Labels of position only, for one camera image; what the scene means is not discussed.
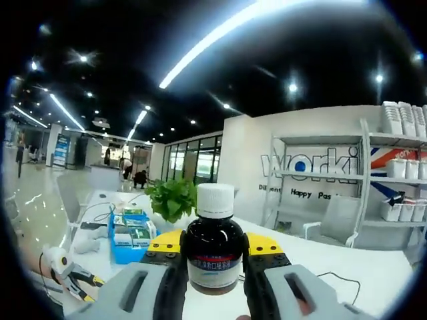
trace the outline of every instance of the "shiny floor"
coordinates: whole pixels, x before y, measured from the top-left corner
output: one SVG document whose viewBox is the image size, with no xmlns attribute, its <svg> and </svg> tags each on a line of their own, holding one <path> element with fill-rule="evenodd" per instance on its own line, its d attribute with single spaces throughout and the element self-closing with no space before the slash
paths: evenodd
<svg viewBox="0 0 427 320">
<path fill-rule="evenodd" d="M 22 230 L 22 242 L 34 252 L 40 254 L 45 243 L 58 246 L 67 226 L 61 197 L 56 182 L 60 175 L 66 175 L 75 187 L 81 204 L 88 202 L 92 189 L 87 182 L 89 171 L 50 168 L 44 164 L 23 164 L 21 178 L 18 178 L 18 165 L 15 162 L 16 149 L 3 149 L 3 192 L 5 198 L 15 195 L 19 218 L 14 223 Z M 136 192 L 130 181 L 122 186 L 122 191 Z"/>
</svg>

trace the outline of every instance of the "hand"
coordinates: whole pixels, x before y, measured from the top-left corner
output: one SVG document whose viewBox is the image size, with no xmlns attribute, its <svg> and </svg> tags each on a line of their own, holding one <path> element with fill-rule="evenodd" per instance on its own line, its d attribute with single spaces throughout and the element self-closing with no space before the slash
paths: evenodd
<svg viewBox="0 0 427 320">
<path fill-rule="evenodd" d="M 298 302 L 298 305 L 300 305 L 302 315 L 309 315 L 312 312 L 308 303 L 299 299 L 296 299 L 296 301 Z M 236 320 L 251 320 L 251 317 L 249 315 L 241 315 Z"/>
</svg>

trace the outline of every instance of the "wire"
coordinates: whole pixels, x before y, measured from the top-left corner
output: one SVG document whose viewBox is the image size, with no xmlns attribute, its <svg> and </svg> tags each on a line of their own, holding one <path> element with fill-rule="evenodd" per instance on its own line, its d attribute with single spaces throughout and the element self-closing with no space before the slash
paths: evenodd
<svg viewBox="0 0 427 320">
<path fill-rule="evenodd" d="M 58 301 L 58 300 L 56 300 L 54 297 L 52 297 L 50 294 L 49 294 L 49 290 L 47 289 L 47 285 L 46 285 L 46 282 L 45 282 L 45 278 L 44 278 L 44 276 L 43 276 L 43 272 L 41 271 L 41 257 L 43 256 L 43 252 L 40 254 L 40 257 L 39 257 L 39 271 L 40 271 L 40 277 L 41 277 L 41 280 L 42 280 L 42 282 L 43 282 L 43 286 L 45 287 L 45 291 L 46 291 L 46 295 L 53 301 L 53 302 L 55 302 L 57 305 L 62 305 L 62 303 L 60 302 L 60 301 Z"/>
<path fill-rule="evenodd" d="M 352 280 L 352 279 L 347 279 L 347 278 L 341 277 L 341 276 L 339 276 L 336 273 L 333 273 L 331 271 L 330 272 L 326 272 L 326 273 L 322 273 L 321 275 L 317 275 L 316 277 L 322 277 L 324 275 L 334 275 L 335 277 L 337 277 L 337 278 L 339 278 L 341 280 L 357 283 L 357 285 L 358 285 L 358 292 L 356 293 L 356 296 L 354 297 L 354 300 L 352 302 L 352 305 L 354 305 L 354 303 L 356 302 L 356 300 L 357 300 L 357 298 L 359 296 L 360 287 L 361 287 L 360 282 L 357 281 L 357 280 Z M 244 275 L 239 275 L 238 280 L 241 281 L 241 282 L 244 282 L 245 281 L 245 276 Z"/>
<path fill-rule="evenodd" d="M 91 206 L 87 207 L 85 209 L 85 211 L 83 212 L 83 214 L 81 215 L 80 219 L 82 219 L 85 216 L 87 210 L 89 210 L 89 209 L 91 209 L 93 207 L 96 207 L 97 205 L 113 205 L 113 210 L 111 210 L 110 212 L 101 213 L 100 215 L 97 215 L 95 218 L 93 218 L 94 222 L 100 222 L 100 221 L 103 221 L 103 220 L 107 219 L 111 215 L 111 212 L 113 212 L 115 210 L 115 204 L 112 203 L 112 202 L 100 202 L 100 203 L 96 203 L 94 205 L 91 205 Z"/>
<path fill-rule="evenodd" d="M 329 271 L 329 272 L 325 272 L 325 273 L 322 273 L 321 275 L 318 275 L 318 277 L 322 277 L 322 276 L 324 276 L 324 275 L 334 275 L 335 277 L 337 277 L 337 278 L 339 278 L 339 279 L 341 279 L 341 280 L 348 281 L 348 282 L 353 282 L 353 283 L 357 283 L 357 285 L 358 285 L 358 292 L 356 293 L 356 296 L 354 297 L 354 300 L 353 300 L 353 302 L 352 302 L 352 305 L 354 305 L 354 303 L 356 302 L 356 300 L 357 300 L 357 298 L 358 298 L 358 296 L 359 296 L 360 287 L 361 287 L 360 282 L 359 282 L 359 281 L 357 281 L 357 280 L 347 279 L 347 278 L 341 277 L 341 276 L 339 276 L 339 275 L 337 275 L 336 273 L 333 273 L 333 272 L 331 272 L 331 271 Z"/>
<path fill-rule="evenodd" d="M 133 197 L 132 199 L 130 199 L 129 201 L 128 201 L 128 203 L 131 203 L 131 201 L 133 201 L 133 200 L 135 200 L 136 198 L 138 198 L 138 197 L 141 197 L 142 195 L 145 195 L 145 193 L 140 193 L 139 195 L 137 195 L 136 197 Z"/>
</svg>

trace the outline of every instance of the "window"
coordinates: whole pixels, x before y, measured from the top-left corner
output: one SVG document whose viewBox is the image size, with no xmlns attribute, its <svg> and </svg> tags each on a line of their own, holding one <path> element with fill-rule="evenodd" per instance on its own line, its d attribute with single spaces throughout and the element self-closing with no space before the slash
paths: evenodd
<svg viewBox="0 0 427 320">
<path fill-rule="evenodd" d="M 199 183 L 218 180 L 222 136 L 167 146 L 161 179 L 181 179 Z"/>
</svg>

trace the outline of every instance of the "white chair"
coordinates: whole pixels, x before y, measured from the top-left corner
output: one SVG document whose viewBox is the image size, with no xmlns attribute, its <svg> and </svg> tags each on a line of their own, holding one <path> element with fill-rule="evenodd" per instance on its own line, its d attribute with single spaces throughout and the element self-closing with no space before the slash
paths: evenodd
<svg viewBox="0 0 427 320">
<path fill-rule="evenodd" d="M 355 229 L 359 205 L 359 198 L 332 196 L 323 220 L 302 226 L 304 239 L 352 248 L 358 236 Z M 308 231 L 314 227 L 320 228 L 319 233 L 310 236 Z"/>
<path fill-rule="evenodd" d="M 59 195 L 61 196 L 62 204 L 67 214 L 67 229 L 65 230 L 65 236 L 60 247 L 68 250 L 73 241 L 75 232 L 77 231 L 77 225 L 81 218 L 81 209 L 84 206 L 80 205 L 74 186 L 70 183 L 68 176 L 60 175 L 56 181 L 58 183 Z"/>
</svg>

